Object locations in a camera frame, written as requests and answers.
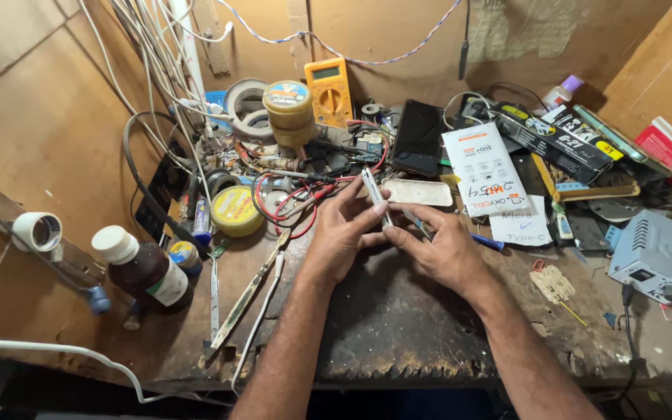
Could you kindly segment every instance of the blue screwdriver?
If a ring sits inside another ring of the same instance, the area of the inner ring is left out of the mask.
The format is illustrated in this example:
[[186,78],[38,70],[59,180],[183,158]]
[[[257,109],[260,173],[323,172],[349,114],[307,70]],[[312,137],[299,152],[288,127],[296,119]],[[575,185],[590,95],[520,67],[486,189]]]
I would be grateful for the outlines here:
[[[424,236],[426,236],[428,240],[432,241],[434,239],[434,232],[430,230],[427,224],[424,223],[414,213],[404,209],[403,215],[406,216],[410,222],[416,225],[416,227],[419,228],[419,230],[424,234]],[[499,251],[500,253],[505,247],[504,242],[494,241],[493,239],[485,238],[480,234],[472,233],[471,237],[474,241],[476,241],[476,243],[480,243],[481,245],[484,245],[487,248],[491,248],[492,250]]]

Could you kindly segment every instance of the yellow multimeter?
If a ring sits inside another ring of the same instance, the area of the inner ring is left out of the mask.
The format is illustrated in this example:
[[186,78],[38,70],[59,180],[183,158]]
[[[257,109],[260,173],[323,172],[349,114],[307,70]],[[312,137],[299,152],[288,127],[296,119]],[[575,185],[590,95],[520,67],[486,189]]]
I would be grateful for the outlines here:
[[352,98],[347,81],[347,61],[343,57],[307,63],[304,75],[313,93],[315,122],[346,129],[353,118]]

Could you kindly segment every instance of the white tape roll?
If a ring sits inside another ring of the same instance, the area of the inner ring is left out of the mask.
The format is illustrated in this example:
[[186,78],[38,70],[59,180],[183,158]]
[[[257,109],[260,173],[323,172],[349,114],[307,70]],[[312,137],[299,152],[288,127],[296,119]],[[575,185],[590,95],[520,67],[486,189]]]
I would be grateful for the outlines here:
[[[28,212],[14,220],[12,232],[30,248],[45,253],[61,241],[61,220],[53,213]],[[13,242],[19,250],[30,252],[22,242],[16,239]]]

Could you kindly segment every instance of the left hand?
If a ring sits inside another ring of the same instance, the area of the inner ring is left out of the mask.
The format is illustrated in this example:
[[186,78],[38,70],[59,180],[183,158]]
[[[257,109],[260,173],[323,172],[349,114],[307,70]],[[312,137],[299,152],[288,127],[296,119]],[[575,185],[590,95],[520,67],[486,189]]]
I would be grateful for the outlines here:
[[[318,208],[319,220],[301,273],[335,285],[346,276],[362,248],[386,243],[382,232],[366,232],[380,224],[387,201],[373,205],[368,196],[356,198],[361,188],[362,178],[357,177]],[[390,191],[382,195],[387,199]]]

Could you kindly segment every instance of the phone screen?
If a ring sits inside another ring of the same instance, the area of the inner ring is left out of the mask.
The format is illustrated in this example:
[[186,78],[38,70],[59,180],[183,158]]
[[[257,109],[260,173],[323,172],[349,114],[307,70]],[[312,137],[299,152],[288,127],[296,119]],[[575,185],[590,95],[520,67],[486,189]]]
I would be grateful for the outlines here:
[[393,163],[425,175],[436,174],[444,129],[442,108],[407,100],[398,124]]

